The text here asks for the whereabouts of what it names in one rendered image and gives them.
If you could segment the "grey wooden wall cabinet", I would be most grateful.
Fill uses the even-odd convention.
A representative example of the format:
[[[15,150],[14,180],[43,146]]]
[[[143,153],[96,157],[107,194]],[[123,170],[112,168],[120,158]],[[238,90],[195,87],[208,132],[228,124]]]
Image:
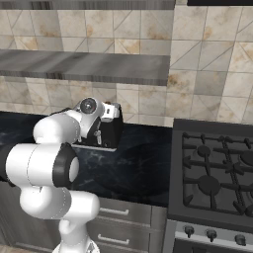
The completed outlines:
[[[0,0],[0,10],[173,10],[175,0]]]

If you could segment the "black stove knob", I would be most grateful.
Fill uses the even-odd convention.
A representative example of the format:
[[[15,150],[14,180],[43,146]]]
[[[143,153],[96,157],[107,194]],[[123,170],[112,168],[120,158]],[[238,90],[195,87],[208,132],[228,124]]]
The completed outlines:
[[[237,234],[234,237],[234,240],[235,240],[235,242],[236,242],[237,245],[240,245],[240,246],[245,246],[246,245],[246,238],[242,234]]]
[[[195,232],[194,228],[190,225],[185,226],[184,231],[185,231],[185,233],[187,234],[188,237],[191,237]]]
[[[207,236],[207,238],[210,240],[210,242],[213,242],[213,241],[216,239],[217,234],[216,234],[216,231],[215,231],[215,230],[213,230],[213,229],[208,229],[208,230],[206,231],[206,236]]]

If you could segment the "grey wooden wall shelf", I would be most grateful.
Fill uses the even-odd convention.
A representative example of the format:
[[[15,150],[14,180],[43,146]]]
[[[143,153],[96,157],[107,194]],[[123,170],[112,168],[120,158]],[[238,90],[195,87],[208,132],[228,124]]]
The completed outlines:
[[[0,49],[0,75],[166,86],[169,56]]]

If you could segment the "shallow grey drawer front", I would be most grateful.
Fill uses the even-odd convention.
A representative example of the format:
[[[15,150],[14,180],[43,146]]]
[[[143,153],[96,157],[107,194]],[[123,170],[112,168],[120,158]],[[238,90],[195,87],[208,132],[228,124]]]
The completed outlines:
[[[143,227],[149,227],[151,224],[151,206],[144,204],[137,204],[131,202],[124,202],[113,199],[100,199],[100,208],[125,211],[129,210],[129,214],[116,215],[111,213],[99,212],[98,218],[110,219],[120,223],[130,225],[140,225]]]

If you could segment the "narrow grey cabinet panel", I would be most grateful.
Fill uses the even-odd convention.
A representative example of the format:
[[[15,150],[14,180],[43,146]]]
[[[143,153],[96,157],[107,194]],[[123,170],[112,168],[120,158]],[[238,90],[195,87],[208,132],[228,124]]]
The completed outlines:
[[[166,213],[167,209],[165,208],[152,208],[149,253],[162,252],[164,230],[166,225]]]

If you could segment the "black range hood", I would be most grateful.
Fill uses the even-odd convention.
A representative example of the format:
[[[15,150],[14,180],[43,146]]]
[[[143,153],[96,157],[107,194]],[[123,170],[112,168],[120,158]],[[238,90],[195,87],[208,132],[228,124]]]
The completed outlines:
[[[188,6],[248,6],[253,7],[253,0],[187,0]]]

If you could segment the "black gas stove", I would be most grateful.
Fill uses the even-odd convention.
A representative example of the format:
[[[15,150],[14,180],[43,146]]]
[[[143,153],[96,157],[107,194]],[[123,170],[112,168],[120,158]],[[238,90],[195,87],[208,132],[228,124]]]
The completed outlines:
[[[253,126],[174,121],[162,253],[253,253]]]

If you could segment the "deep grey drawer front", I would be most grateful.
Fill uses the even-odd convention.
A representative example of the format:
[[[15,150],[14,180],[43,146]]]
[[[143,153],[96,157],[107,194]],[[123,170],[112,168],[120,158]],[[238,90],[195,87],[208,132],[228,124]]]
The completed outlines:
[[[112,221],[90,221],[87,224],[87,230],[90,237],[99,247],[113,247],[133,253],[148,253],[149,232],[143,229],[134,228],[130,225],[117,224]],[[129,245],[101,241],[97,237],[98,234],[119,240],[129,239]]]

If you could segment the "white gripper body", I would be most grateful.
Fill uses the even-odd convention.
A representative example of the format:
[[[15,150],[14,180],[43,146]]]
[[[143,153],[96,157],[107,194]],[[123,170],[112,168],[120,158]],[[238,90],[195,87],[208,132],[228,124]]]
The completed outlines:
[[[107,104],[106,107],[106,116],[108,119],[115,119],[120,116],[120,110],[117,105]]]

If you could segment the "black toaster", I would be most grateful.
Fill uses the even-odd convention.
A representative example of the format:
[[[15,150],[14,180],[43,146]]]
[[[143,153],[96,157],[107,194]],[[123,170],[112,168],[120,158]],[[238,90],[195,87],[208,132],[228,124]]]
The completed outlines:
[[[124,129],[122,107],[118,103],[120,116],[108,119],[106,116],[106,105],[95,98],[86,98],[80,101],[72,111],[67,111],[68,116],[76,119],[80,124],[80,136],[72,143],[74,147],[90,148],[98,150],[116,151]],[[98,145],[96,130],[101,131],[102,145]]]

